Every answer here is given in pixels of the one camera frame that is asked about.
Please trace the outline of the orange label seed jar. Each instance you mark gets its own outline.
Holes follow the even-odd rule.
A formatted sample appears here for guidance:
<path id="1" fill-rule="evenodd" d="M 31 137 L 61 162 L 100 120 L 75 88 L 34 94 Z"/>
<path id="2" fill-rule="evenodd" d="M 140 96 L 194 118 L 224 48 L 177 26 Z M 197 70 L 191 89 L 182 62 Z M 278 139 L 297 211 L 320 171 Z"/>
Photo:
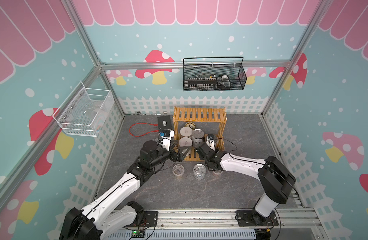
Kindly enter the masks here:
<path id="1" fill-rule="evenodd" d="M 181 178 L 185 173 L 185 167 L 183 165 L 176 164 L 174 165 L 172 172 L 176 178 Z"/>

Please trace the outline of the wooden two-tier shelf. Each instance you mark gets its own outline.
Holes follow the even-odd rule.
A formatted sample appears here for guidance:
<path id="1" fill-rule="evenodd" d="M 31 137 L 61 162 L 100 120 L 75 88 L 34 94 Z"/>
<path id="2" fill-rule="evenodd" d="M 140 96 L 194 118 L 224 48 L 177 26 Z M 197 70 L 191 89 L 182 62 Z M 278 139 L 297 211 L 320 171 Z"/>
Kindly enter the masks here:
<path id="1" fill-rule="evenodd" d="M 217 150 L 225 149 L 223 136 L 227 124 L 225 109 L 174 107 L 173 125 L 176 140 L 183 136 L 180 129 L 187 123 L 192 123 L 196 129 L 203 130 L 205 137 L 213 134 L 216 138 L 215 148 Z"/>

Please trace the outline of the red label seed jar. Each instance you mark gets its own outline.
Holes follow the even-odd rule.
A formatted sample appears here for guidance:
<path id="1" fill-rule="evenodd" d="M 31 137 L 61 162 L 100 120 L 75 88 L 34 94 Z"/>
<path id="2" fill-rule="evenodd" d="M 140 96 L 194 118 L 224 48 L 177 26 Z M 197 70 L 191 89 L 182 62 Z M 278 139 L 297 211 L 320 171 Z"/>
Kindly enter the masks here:
<path id="1" fill-rule="evenodd" d="M 213 171 L 211 171 L 211 173 L 214 176 L 220 176 L 223 173 L 223 171 L 222 170 L 213 170 Z"/>

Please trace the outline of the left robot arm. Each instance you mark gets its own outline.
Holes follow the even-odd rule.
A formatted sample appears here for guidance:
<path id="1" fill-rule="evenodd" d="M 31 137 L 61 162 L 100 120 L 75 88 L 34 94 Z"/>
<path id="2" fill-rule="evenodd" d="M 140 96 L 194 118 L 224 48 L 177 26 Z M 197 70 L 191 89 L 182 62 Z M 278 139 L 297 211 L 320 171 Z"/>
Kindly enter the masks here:
<path id="1" fill-rule="evenodd" d="M 190 147 L 177 147 L 175 141 L 162 142 L 145 142 L 140 155 L 116 184 L 82 209 L 72 208 L 65 216 L 59 239 L 103 240 L 122 227 L 140 224 L 144 209 L 139 204 L 128 203 L 116 213 L 115 208 L 157 172 L 156 166 L 167 160 L 182 162 L 191 151 Z"/>

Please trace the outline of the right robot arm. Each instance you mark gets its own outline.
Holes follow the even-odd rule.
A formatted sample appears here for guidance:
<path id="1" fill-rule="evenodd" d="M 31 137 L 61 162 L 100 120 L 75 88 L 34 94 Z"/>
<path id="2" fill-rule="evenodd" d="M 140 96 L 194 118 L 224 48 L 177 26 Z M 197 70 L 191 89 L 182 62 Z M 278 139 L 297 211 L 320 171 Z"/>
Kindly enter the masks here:
<path id="1" fill-rule="evenodd" d="M 236 172 L 260 181 L 264 193 L 248 217 L 256 226 L 262 225 L 278 205 L 287 203 L 294 189 L 296 178 L 276 157 L 244 158 L 225 151 L 215 152 L 205 143 L 196 152 L 210 170 Z"/>

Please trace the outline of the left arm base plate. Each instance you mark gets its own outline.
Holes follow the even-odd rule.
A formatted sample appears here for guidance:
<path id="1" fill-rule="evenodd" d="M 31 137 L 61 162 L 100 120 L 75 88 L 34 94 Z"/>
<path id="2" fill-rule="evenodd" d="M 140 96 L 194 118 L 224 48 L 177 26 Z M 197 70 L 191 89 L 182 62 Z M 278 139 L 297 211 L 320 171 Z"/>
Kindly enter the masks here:
<path id="1" fill-rule="evenodd" d="M 135 220 L 125 226 L 125 228 L 147 228 L 156 227 L 158 220 L 158 211 L 144 211 L 137 214 Z"/>

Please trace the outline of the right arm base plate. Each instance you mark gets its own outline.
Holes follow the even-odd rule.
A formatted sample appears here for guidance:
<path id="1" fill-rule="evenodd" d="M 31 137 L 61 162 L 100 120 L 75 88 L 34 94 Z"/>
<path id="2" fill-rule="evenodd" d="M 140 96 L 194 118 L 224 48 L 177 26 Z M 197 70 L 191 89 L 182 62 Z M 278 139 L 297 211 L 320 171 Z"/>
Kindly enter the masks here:
<path id="1" fill-rule="evenodd" d="M 276 213 L 272 211 L 266 218 L 257 213 L 252 213 L 252 210 L 236 211 L 235 220 L 239 227 L 266 227 L 273 228 L 279 225 Z"/>

